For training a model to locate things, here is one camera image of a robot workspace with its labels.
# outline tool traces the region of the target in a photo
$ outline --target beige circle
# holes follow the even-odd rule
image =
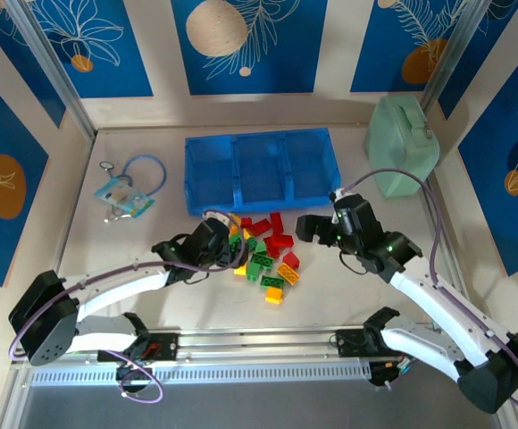
[[[239,69],[239,75],[246,78],[247,76],[251,76],[251,69],[249,67],[241,67]]]
[[[186,31],[201,55],[225,56],[237,52],[247,40],[241,13],[224,0],[205,0],[188,16]]]
[[[378,6],[382,9],[392,7],[396,3],[398,3],[398,0],[378,0]]]
[[[26,2],[34,2],[35,0],[25,0]],[[5,7],[7,7],[7,5],[5,4],[5,0],[0,0],[0,9],[4,9]]]

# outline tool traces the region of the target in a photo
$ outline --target toy stethoscope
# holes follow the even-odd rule
[[[130,166],[132,164],[134,164],[136,161],[138,161],[140,159],[151,159],[152,161],[155,161],[158,165],[160,165],[160,168],[162,168],[163,176],[162,176],[162,181],[160,182],[160,184],[158,186],[156,186],[154,189],[152,189],[150,192],[145,192],[145,195],[147,197],[150,197],[150,196],[154,195],[158,190],[160,190],[163,187],[163,185],[166,182],[166,179],[168,178],[168,173],[166,172],[166,167],[165,167],[165,165],[163,164],[163,162],[159,158],[156,158],[153,155],[133,156],[124,165],[124,168],[122,168],[122,172],[120,174],[118,174],[117,176],[115,176],[114,173],[113,173],[114,164],[111,163],[110,161],[102,161],[99,164],[99,166],[105,172],[108,173],[108,175],[110,176],[111,179],[117,178],[117,179],[120,179],[121,181],[126,181],[128,183],[128,186],[132,187],[132,184],[134,183],[134,181],[132,179],[132,176],[127,174],[126,171],[128,171],[128,169],[130,168]],[[104,219],[104,222],[105,223],[109,223],[111,221],[117,221],[119,219],[123,219],[123,218],[127,218],[127,217],[132,217],[132,216],[130,215],[130,213],[126,213],[121,208],[119,208],[117,206],[112,206],[112,208],[108,212],[106,212],[106,217]]]

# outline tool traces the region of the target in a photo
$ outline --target yellow lego brick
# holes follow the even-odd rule
[[[245,262],[240,268],[233,270],[235,275],[247,275],[247,262]]]
[[[298,279],[301,278],[300,275],[297,274],[295,270],[293,270],[290,266],[285,264],[284,262],[277,268],[277,273],[285,279],[291,286],[298,282]]]
[[[267,288],[267,295],[265,295],[265,301],[271,302],[272,304],[280,304],[283,302],[283,289],[279,288]]]
[[[238,223],[238,225],[241,224],[241,218],[239,216],[237,216],[234,213],[230,213],[230,215],[231,215],[231,217],[233,217],[233,219],[235,219],[235,221]],[[238,233],[238,227],[235,226],[235,224],[232,224],[231,228],[230,228],[230,236],[235,235],[237,233]]]

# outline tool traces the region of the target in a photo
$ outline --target green lego brick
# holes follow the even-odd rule
[[[251,282],[256,282],[259,277],[259,273],[261,272],[261,266],[254,262],[249,262],[247,264],[247,279]]]
[[[230,244],[235,244],[239,241],[241,241],[241,236],[239,234],[235,234],[230,237]]]
[[[267,245],[263,240],[257,241],[257,247],[255,248],[255,253],[267,253]]]
[[[261,287],[263,287],[263,288],[272,287],[272,288],[283,289],[284,284],[285,284],[285,280],[279,279],[277,277],[268,277],[268,276],[264,275],[261,278]]]
[[[251,257],[251,262],[255,262],[262,266],[265,270],[270,271],[273,268],[273,258],[257,255],[256,253]]]
[[[251,237],[247,240],[247,244],[249,245],[249,250],[253,252],[257,247],[257,240],[254,237]]]

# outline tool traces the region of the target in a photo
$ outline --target blue plastic crate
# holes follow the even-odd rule
[[[340,185],[329,131],[292,130],[186,139],[188,211],[325,206]]]

